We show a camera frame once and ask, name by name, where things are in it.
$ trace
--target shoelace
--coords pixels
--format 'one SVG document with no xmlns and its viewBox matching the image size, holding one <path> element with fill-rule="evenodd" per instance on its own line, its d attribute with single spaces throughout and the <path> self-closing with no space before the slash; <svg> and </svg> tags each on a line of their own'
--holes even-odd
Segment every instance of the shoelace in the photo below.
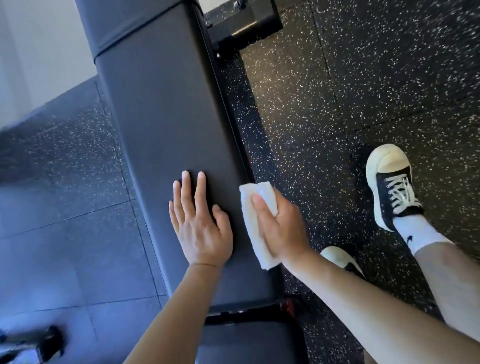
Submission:
<svg viewBox="0 0 480 364">
<path fill-rule="evenodd" d="M 385 182 L 389 182 L 387 188 L 388 194 L 391 195 L 393 213 L 401 214 L 410 206 L 421 207 L 420 201 L 415 197 L 413 187 L 407 178 L 407 175 L 400 174 L 398 176 L 385 178 Z"/>
</svg>

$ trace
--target weight bench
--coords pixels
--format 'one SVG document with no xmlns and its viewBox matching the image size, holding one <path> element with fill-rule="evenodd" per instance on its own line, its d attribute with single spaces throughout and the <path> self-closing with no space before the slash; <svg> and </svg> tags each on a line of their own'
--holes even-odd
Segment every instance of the weight bench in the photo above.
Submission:
<svg viewBox="0 0 480 364">
<path fill-rule="evenodd" d="M 169 296 L 188 267 L 168 215 L 172 182 L 183 170 L 192 177 L 205 171 L 209 203 L 230 216 L 234 252 L 210 308 L 215 323 L 207 320 L 198 362 L 304 363 L 303 335 L 293 320 L 264 314 L 283 300 L 283 280 L 279 267 L 260 268 L 243 223 L 239 186 L 254 177 L 199 5 L 76 1 Z M 250 18 L 259 19 L 265 9 L 250 8 Z"/>
</svg>

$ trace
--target white sock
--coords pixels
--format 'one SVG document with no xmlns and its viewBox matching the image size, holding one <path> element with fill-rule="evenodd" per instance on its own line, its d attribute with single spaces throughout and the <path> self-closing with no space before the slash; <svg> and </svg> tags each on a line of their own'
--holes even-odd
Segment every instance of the white sock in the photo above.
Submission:
<svg viewBox="0 0 480 364">
<path fill-rule="evenodd" d="M 394 218 L 393 225 L 403 240 L 407 243 L 413 255 L 429 244 L 446 242 L 452 243 L 430 225 L 422 215 L 410 215 L 403 218 Z"/>
</svg>

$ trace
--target black and white sneaker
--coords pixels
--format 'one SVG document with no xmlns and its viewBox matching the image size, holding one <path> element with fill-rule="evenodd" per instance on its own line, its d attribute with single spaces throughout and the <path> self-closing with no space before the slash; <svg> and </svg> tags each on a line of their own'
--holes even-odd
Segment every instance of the black and white sneaker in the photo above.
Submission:
<svg viewBox="0 0 480 364">
<path fill-rule="evenodd" d="M 399 147 L 385 144 L 370 154 L 367 182 L 373 192 L 375 221 L 382 229 L 396 231 L 394 218 L 424 214 L 413 191 L 412 167 Z"/>
<path fill-rule="evenodd" d="M 357 277 L 362 278 L 365 280 L 365 276 L 361 271 L 359 265 L 352 258 L 350 254 L 348 254 L 345 250 L 337 247 L 337 246 L 329 246 L 322 250 L 320 253 L 325 259 L 329 260 L 330 262 L 336 264 L 340 268 L 346 270 L 347 272 L 355 274 Z"/>
</svg>

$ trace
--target towel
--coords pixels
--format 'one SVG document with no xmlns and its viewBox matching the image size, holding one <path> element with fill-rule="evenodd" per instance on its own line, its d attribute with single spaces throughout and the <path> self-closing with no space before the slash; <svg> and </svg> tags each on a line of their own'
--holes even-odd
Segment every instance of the towel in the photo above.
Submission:
<svg viewBox="0 0 480 364">
<path fill-rule="evenodd" d="M 280 260 L 272 257 L 265 240 L 260 235 L 258 216 L 252 204 L 253 194 L 259 194 L 267 203 L 272 215 L 277 216 L 278 208 L 276 205 L 275 191 L 270 182 L 259 184 L 249 183 L 240 186 L 241 210 L 243 212 L 243 220 L 247 227 L 248 236 L 252 242 L 253 251 L 257 256 L 262 269 L 269 270 L 279 265 Z"/>
</svg>

